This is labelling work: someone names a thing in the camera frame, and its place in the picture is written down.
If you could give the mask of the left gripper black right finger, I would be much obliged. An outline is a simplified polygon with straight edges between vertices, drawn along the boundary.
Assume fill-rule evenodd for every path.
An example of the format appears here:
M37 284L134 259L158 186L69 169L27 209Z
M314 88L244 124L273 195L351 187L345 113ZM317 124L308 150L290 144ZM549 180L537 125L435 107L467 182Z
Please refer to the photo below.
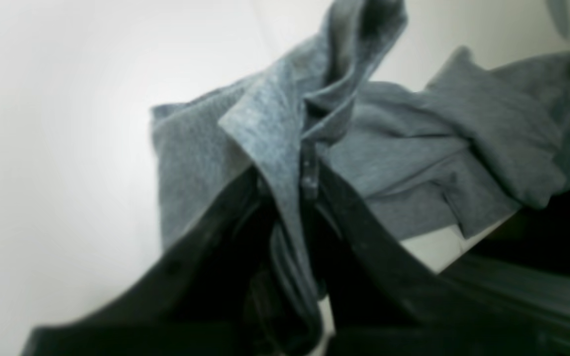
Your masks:
M303 148L305 224L334 306L329 356L570 356L570 192L522 213L513 240L436 274L353 187Z

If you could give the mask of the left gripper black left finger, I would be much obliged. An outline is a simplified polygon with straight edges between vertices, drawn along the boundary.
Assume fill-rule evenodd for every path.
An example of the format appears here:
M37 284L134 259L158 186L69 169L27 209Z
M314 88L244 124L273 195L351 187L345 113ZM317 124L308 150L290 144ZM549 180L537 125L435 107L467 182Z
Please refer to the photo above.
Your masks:
M256 168L240 174L133 286L80 320L36 327L23 356L255 356L244 320L276 209Z

